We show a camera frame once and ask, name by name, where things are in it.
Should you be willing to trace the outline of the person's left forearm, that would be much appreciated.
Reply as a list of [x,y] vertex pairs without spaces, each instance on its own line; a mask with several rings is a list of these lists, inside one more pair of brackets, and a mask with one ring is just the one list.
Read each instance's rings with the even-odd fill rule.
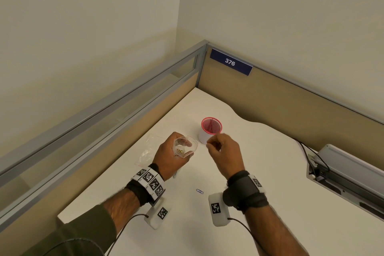
[[116,233],[121,232],[130,218],[140,208],[137,196],[129,189],[124,188],[106,199],[102,205],[114,222]]

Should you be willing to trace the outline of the black wristband with single tag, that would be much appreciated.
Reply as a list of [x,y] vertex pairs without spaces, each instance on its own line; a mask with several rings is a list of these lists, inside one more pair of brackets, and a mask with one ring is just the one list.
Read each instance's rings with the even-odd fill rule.
[[227,206],[234,207],[243,214],[249,208],[269,205],[263,186],[246,170],[239,171],[228,179],[222,197]]

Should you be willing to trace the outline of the white cup with red inside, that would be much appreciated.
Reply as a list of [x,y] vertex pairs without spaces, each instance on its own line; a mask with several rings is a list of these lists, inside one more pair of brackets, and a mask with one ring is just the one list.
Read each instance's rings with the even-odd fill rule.
[[222,129],[222,123],[217,118],[206,117],[201,121],[198,139],[203,145],[206,145],[208,139],[218,133],[221,133]]

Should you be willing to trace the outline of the person's right hand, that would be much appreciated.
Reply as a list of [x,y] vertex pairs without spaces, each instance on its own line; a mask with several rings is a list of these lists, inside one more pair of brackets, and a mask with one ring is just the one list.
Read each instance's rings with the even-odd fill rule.
[[221,144],[219,155],[210,155],[220,173],[228,180],[233,175],[245,170],[239,144],[228,134],[218,133],[208,139],[207,143]]

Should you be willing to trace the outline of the black wristband with marker tags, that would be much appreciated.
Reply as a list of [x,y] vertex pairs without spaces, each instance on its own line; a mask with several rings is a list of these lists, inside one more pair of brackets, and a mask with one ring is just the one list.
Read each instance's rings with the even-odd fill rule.
[[140,206],[147,203],[155,206],[163,196],[166,186],[158,165],[151,163],[137,172],[125,186],[125,189],[134,193]]

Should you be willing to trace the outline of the olive green sleeve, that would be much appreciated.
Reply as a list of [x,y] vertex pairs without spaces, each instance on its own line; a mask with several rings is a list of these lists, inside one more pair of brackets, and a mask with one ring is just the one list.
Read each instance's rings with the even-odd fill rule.
[[117,237],[115,224],[103,205],[96,205],[62,225],[20,256],[102,256]]

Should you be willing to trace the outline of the clear plastic cup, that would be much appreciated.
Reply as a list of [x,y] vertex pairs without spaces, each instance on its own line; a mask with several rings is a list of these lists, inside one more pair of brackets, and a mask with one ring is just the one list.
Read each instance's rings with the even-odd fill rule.
[[196,149],[198,147],[198,142],[193,137],[190,137],[190,140],[193,143],[192,147],[175,147],[175,141],[174,141],[173,146],[172,146],[172,150],[173,150],[174,155],[176,157],[180,157],[180,156],[175,154],[175,151],[176,151],[177,148],[184,149],[184,151],[185,151],[185,155],[183,157],[180,157],[180,158],[186,158],[186,157],[192,155],[196,151]]

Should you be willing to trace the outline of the beige partition panel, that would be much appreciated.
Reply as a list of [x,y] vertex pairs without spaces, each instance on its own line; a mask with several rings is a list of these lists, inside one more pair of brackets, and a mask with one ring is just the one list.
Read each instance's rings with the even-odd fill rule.
[[[253,66],[249,76],[210,58],[212,49]],[[208,43],[197,87],[241,118],[266,124],[320,150],[331,144],[384,170],[384,122],[242,60]]]

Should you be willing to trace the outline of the blue number sign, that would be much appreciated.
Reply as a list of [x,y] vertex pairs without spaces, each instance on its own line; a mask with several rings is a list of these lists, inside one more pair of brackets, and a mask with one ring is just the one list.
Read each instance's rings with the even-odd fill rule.
[[212,49],[210,58],[246,76],[249,76],[253,69],[252,65],[233,58],[216,49]]

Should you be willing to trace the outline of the clear plastic bag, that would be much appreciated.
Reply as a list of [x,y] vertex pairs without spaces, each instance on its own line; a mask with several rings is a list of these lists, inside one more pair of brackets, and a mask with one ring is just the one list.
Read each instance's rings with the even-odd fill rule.
[[150,165],[153,162],[155,154],[159,149],[160,145],[165,141],[165,137],[149,133],[142,147],[142,152],[134,164],[139,167],[146,167]]

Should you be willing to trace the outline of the glass partition with aluminium frame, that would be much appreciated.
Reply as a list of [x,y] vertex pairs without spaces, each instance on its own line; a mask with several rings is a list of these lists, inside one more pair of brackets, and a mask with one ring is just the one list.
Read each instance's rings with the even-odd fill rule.
[[0,157],[0,233],[53,194],[56,215],[197,85],[208,40],[176,53]]

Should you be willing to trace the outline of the person's right forearm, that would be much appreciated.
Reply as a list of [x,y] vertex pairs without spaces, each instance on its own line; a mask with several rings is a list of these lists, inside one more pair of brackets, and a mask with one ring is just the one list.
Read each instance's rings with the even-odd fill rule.
[[260,256],[310,256],[270,205],[249,207],[245,218]]

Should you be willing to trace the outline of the person's left hand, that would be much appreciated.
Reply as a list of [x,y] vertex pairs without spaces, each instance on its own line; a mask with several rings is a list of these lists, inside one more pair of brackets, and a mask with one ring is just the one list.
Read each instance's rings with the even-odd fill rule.
[[172,146],[174,140],[180,136],[183,135],[178,132],[173,132],[169,135],[166,141],[160,145],[153,159],[153,163],[158,166],[158,172],[164,181],[169,180],[180,168],[188,163],[192,156],[190,155],[186,158],[177,158],[174,156]]

